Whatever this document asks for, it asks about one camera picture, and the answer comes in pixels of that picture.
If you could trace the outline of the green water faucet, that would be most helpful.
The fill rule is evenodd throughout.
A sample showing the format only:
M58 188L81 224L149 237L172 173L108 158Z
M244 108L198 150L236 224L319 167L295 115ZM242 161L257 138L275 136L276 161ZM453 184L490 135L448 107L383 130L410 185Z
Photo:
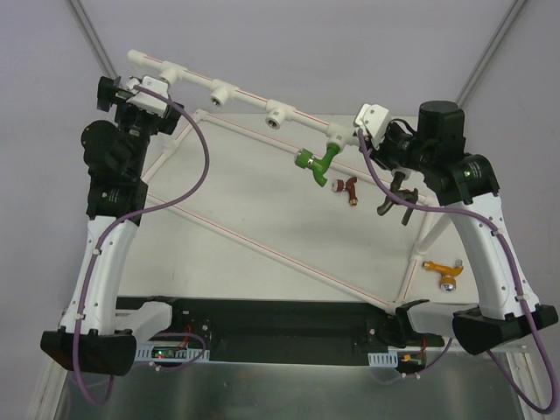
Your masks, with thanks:
M326 182L326 173L330 168L333 159L339 155L341 148L335 143L329 143L326 146L325 155L317 157L307 149L300 149L295 157L294 164L301 169L308 169L312 172L315 182L323 187Z

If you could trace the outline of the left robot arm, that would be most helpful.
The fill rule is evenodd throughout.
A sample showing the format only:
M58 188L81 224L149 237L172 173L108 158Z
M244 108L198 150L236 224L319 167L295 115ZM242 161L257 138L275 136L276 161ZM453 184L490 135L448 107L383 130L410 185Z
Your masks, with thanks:
M180 113L167 104L167 80L101 77L97 108L115 107L115 120L91 122L80 136L90 177L87 243L71 301L54 331L42 334L40 348L68 371L126 375L137 351L139 328L158 315L154 328L165 340L178 339L184 318L163 304L140 309L118 325L116 300L123 266L141 222L147 184L142 181L151 137L175 130Z

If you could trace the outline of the brown water faucet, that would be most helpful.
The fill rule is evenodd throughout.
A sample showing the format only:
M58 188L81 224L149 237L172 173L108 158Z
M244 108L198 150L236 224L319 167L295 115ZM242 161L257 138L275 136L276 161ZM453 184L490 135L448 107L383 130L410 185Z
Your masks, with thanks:
M348 194L348 203L351 207L355 207L358 204L358 198L355 189L357 181L358 179L356 177L351 177L347 180L336 179L332 182L332 190L335 193Z

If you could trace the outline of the yellow water faucet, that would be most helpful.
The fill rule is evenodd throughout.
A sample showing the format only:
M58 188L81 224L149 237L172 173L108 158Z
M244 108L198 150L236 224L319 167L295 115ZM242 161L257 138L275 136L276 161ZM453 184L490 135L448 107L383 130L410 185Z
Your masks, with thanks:
M453 266L446 266L433 261L424 261L423 268L440 275L439 287L444 292L454 292L457 289L457 277L463 272L463 261L458 259Z

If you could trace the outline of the white PVC pipe frame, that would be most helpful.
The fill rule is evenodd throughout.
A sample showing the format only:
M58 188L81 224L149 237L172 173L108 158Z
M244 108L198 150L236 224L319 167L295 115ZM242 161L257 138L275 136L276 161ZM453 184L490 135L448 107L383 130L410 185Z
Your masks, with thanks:
M160 136L145 168L147 215L121 289L192 298L366 302L392 309L412 299L423 273L417 239L432 219L403 208L381 216L382 189L348 147L330 180L358 179L356 206L295 166L299 149L323 152L341 127L297 114L273 133L261 115L197 110Z

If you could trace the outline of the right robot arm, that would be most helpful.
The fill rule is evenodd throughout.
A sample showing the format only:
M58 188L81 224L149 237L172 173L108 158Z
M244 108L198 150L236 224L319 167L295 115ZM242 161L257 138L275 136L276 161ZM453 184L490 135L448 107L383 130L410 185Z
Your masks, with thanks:
M365 104L354 119L367 166L419 172L454 225L471 264L478 302L439 304L421 299L396 308L395 338L414 345L425 333L458 340L481 354L553 326L554 306L543 304L522 274L501 209L500 186L487 158L465 151L465 113L452 101L420 105L416 129L401 129L387 109Z

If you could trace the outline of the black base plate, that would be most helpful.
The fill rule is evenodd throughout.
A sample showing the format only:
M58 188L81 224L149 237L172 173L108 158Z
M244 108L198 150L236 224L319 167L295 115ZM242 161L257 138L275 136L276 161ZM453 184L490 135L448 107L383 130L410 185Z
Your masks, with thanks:
M171 325L144 345L210 351L209 362L366 366L368 353L443 347L365 303L155 296Z

